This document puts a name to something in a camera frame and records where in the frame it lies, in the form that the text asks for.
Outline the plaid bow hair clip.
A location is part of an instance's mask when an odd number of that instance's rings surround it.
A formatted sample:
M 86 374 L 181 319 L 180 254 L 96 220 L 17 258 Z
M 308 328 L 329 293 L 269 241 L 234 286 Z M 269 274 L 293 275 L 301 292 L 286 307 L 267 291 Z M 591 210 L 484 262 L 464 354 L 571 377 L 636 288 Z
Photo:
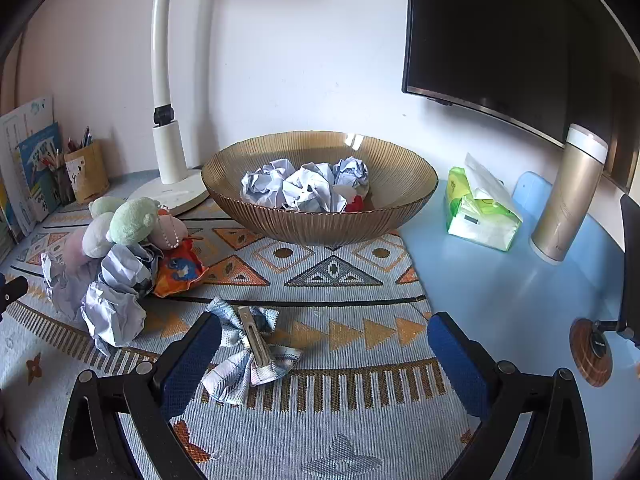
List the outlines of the plaid bow hair clip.
M 262 307 L 232 307 L 215 297 L 206 308 L 221 325 L 221 348 L 238 349 L 202 378 L 209 396 L 217 402 L 245 405 L 250 388 L 270 384 L 288 374 L 303 351 L 268 344 L 277 328 L 279 312 Z

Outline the green tissue pack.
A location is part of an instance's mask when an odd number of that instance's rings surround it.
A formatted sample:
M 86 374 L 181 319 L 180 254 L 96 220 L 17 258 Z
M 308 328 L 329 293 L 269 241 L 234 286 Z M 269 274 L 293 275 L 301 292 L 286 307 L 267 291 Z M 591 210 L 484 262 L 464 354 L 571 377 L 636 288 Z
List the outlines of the green tissue pack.
M 447 232 L 507 252 L 523 223 L 503 183 L 471 154 L 449 170 L 445 212 Z

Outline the paper ball pile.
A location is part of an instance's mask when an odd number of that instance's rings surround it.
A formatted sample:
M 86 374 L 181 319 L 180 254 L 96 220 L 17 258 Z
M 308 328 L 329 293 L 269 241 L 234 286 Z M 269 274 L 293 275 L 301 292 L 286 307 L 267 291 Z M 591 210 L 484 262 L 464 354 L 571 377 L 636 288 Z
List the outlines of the paper ball pile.
M 153 291 L 162 257 L 151 244 L 115 244 L 106 256 L 72 269 L 43 252 L 44 289 L 55 310 L 84 321 L 96 350 L 109 356 L 144 329 L 146 312 L 140 300 Z

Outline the black monitor screen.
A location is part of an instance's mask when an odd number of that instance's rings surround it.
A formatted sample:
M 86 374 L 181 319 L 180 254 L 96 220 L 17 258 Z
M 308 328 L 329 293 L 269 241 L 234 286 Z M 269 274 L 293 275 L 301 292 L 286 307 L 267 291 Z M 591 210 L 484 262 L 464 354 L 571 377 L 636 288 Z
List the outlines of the black monitor screen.
M 639 160 L 639 50 L 603 0 L 408 0 L 402 90 L 564 145 L 608 144 L 629 191 Z

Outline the amber ribbed glass bowl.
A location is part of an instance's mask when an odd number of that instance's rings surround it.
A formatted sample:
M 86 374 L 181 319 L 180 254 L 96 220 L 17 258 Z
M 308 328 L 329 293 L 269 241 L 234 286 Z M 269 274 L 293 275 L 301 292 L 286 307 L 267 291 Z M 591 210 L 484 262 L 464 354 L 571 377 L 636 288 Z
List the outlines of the amber ribbed glass bowl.
M 438 185 L 435 169 L 413 151 L 333 131 L 240 141 L 215 154 L 202 177 L 242 226 L 275 240 L 331 247 L 399 228 Z

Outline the orange snack packet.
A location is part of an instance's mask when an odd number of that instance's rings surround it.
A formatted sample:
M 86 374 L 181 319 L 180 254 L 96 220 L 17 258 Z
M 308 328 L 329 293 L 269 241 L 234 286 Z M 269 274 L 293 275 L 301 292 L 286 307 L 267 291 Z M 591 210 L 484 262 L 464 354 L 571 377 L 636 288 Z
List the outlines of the orange snack packet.
M 200 284 L 208 272 L 209 267 L 194 252 L 192 240 L 186 238 L 160 259 L 153 294 L 165 298 L 185 292 Z

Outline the upright books stack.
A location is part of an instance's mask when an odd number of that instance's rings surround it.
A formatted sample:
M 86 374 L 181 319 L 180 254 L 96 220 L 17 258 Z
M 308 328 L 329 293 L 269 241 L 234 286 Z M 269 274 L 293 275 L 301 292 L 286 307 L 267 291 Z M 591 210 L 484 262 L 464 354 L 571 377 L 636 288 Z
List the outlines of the upright books stack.
M 16 242 L 60 206 L 51 171 L 60 151 L 60 129 L 50 96 L 1 117 L 1 212 Z

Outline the white desk lamp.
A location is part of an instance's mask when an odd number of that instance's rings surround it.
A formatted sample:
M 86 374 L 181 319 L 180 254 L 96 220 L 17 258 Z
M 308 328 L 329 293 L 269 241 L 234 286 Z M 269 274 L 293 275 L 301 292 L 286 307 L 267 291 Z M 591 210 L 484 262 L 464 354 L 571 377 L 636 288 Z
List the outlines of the white desk lamp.
M 140 186 L 132 196 L 157 200 L 176 216 L 203 203 L 208 191 L 201 171 L 186 166 L 180 126 L 171 102 L 169 6 L 170 0 L 153 0 L 151 18 L 152 137 L 160 176 Z

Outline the black mesh pen cup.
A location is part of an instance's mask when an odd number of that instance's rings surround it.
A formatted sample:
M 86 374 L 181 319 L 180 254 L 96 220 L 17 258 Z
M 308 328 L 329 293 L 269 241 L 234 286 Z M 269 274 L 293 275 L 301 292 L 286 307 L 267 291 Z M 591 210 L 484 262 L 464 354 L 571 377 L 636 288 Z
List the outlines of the black mesh pen cup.
M 44 166 L 46 166 L 53 176 L 58 195 L 62 205 L 68 205 L 75 200 L 75 194 L 68 177 L 65 160 L 63 154 L 56 150 L 54 155 L 46 155 L 43 157 Z

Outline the gold thermos bottle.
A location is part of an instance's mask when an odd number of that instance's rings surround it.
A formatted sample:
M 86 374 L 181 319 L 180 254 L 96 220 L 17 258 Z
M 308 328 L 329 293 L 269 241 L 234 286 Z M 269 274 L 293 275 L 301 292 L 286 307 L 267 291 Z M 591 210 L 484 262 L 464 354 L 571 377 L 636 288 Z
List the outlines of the gold thermos bottle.
M 546 263 L 561 263 L 582 226 L 601 179 L 608 144 L 600 136 L 570 124 L 562 162 L 536 228 L 529 239 Z

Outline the crumpled paper in bowl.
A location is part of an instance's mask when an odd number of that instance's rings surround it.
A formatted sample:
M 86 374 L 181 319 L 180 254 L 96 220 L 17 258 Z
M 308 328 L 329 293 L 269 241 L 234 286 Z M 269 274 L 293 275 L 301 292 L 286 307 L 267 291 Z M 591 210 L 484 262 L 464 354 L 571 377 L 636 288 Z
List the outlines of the crumpled paper in bowl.
M 287 158 L 267 162 L 241 179 L 244 202 L 298 212 L 342 214 L 363 211 L 370 191 L 369 168 L 349 156 L 336 164 L 306 162 L 295 168 Z

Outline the round wooden stand base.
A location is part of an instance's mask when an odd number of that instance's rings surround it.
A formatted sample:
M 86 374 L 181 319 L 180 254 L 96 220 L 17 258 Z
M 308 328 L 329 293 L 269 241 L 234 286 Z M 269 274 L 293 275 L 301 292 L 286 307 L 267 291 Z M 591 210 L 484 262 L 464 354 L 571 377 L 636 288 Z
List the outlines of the round wooden stand base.
M 605 332 L 615 332 L 639 348 L 639 205 L 629 196 L 620 198 L 625 237 L 624 284 L 616 321 L 578 318 L 570 328 L 570 352 L 587 382 L 602 387 L 611 377 L 613 358 Z

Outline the pastel plush toy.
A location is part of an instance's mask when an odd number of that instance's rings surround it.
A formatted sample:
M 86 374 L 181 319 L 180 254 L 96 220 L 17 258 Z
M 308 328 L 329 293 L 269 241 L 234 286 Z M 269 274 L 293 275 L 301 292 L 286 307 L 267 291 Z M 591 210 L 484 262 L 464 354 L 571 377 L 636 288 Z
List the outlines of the pastel plush toy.
M 123 200 L 102 196 L 89 204 L 91 222 L 70 234 L 62 263 L 77 269 L 90 259 L 101 259 L 114 245 L 151 243 L 162 252 L 178 248 L 188 237 L 184 223 L 157 200 Z

